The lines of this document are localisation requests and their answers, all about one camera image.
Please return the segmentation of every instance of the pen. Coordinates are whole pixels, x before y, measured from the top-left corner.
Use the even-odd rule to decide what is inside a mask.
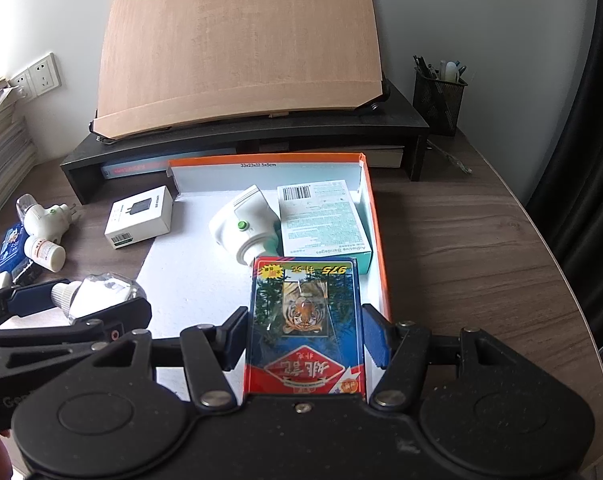
[[[421,75],[425,78],[430,78],[430,71],[425,65],[424,58],[421,56],[413,56],[413,59],[415,60],[415,65],[417,65],[417,69],[419,70]]]
[[[442,78],[442,74],[441,72],[439,73],[439,79]],[[448,122],[448,125],[451,126],[451,124],[453,124],[453,116],[451,115],[451,111],[448,108],[448,104],[446,104],[446,97],[443,94],[443,90],[441,89],[441,83],[439,82],[439,80],[437,78],[435,78],[435,80],[429,85],[431,88],[431,91],[434,92],[434,101],[433,104],[435,105],[435,110],[437,110],[437,113],[439,114],[443,114],[443,116],[446,119],[446,122]]]

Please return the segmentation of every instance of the adhesive bandage box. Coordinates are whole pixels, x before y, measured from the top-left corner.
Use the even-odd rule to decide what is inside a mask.
[[[284,256],[349,256],[360,274],[373,252],[344,180],[277,187]]]
[[[170,231],[173,199],[166,186],[115,202],[104,235],[115,248]]]
[[[359,277],[352,258],[258,256],[250,303],[245,395],[365,399]]]

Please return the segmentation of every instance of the stack of papers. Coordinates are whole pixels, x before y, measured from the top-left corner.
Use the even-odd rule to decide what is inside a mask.
[[[18,94],[0,80],[0,209],[35,165],[37,151],[24,119],[13,122]]]

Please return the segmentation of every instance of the black stand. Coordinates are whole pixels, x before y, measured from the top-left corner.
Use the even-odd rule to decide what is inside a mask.
[[[595,418],[578,394],[478,328],[438,336],[361,309],[385,368],[368,402],[248,394],[239,406],[224,370],[246,348],[245,306],[159,340],[136,329],[109,343],[87,321],[0,330],[0,430],[12,426],[32,480],[579,478]],[[440,365],[457,379],[424,388]],[[158,367],[183,368],[190,401],[154,381]]]
[[[90,202],[104,183],[100,170],[104,163],[226,147],[238,153],[259,153],[262,142],[287,141],[291,151],[353,143],[402,145],[402,166],[411,180],[419,180],[428,125],[401,92],[390,81],[386,83],[386,101],[353,112],[292,112],[276,118],[214,121],[116,142],[89,134],[61,168],[83,204]]]

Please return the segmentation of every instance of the white foam sheet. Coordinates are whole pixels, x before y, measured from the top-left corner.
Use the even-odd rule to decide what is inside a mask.
[[[152,305],[149,330],[153,338],[176,337],[183,329],[200,323],[219,325],[237,307],[250,306],[252,269],[237,263],[208,230],[215,213],[241,191],[182,193],[175,200],[171,231],[155,239],[137,276]],[[277,191],[262,192],[279,215]],[[360,200],[361,194],[351,194],[354,200]],[[368,278],[360,277],[361,302],[376,304],[377,298],[368,297]],[[365,355],[368,389],[372,391],[372,384],[381,375],[372,374],[373,362],[368,352]],[[243,397],[244,364],[245,355],[233,371],[226,373],[239,402]],[[157,380],[182,399],[189,399],[180,368],[159,368]]]

